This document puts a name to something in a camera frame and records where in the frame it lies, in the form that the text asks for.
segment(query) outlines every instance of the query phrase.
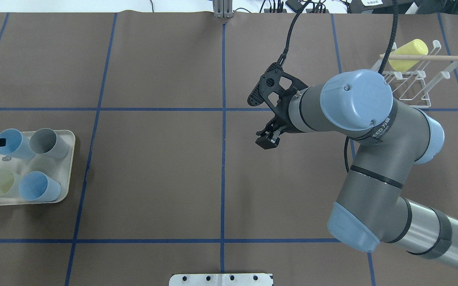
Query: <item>gray cup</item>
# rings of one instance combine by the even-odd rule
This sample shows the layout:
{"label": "gray cup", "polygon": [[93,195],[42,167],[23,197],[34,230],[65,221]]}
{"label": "gray cup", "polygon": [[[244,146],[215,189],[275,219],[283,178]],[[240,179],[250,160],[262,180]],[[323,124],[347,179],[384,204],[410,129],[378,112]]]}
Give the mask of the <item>gray cup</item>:
{"label": "gray cup", "polygon": [[62,159],[68,154],[68,144],[54,130],[42,128],[29,140],[29,147],[38,155]]}

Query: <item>white label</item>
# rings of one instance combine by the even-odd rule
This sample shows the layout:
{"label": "white label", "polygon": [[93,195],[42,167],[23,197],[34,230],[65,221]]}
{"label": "white label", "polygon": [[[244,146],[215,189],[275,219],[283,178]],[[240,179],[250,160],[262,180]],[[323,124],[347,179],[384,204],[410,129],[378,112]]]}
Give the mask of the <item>white label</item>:
{"label": "white label", "polygon": [[364,6],[376,6],[376,5],[383,5],[382,0],[361,0]]}

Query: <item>silver arm segment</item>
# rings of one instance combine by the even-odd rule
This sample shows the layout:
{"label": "silver arm segment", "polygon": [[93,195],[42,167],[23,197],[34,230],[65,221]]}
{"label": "silver arm segment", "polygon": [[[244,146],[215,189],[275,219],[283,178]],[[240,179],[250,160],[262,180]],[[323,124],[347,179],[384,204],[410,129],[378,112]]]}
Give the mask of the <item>silver arm segment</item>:
{"label": "silver arm segment", "polygon": [[394,99],[370,70],[301,90],[289,118],[302,132],[337,131],[360,143],[328,222],[334,237],[365,252],[387,242],[458,268],[458,220],[400,197],[413,164],[443,145],[437,121]]}

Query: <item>white metal plate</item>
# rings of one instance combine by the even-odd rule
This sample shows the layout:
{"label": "white metal plate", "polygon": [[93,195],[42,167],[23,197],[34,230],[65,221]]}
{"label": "white metal plate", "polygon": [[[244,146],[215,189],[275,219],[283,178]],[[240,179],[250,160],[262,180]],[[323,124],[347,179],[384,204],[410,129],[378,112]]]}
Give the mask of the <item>white metal plate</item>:
{"label": "white metal plate", "polygon": [[169,286],[273,286],[273,274],[177,274],[171,277]]}
{"label": "white metal plate", "polygon": [[[60,160],[36,155],[31,160],[21,160],[10,156],[0,155],[0,169],[6,168],[20,174],[22,177],[32,171],[40,171],[61,184],[61,194],[55,201],[26,201],[23,198],[11,199],[0,197],[0,206],[28,205],[33,203],[57,203],[62,201],[68,194],[70,175],[72,172],[73,153],[75,149],[75,135],[70,130],[55,130],[55,132],[68,144],[67,156]],[[22,132],[28,138],[35,132]]]}

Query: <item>white bracket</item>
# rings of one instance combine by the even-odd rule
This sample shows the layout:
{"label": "white bracket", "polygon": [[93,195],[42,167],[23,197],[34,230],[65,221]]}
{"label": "white bracket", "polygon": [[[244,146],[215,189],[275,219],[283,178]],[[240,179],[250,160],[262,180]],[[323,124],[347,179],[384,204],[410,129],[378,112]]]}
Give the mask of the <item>white bracket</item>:
{"label": "white bracket", "polygon": [[233,18],[233,0],[213,0],[215,18]]}
{"label": "white bracket", "polygon": [[273,274],[176,274],[169,286],[273,286]]}

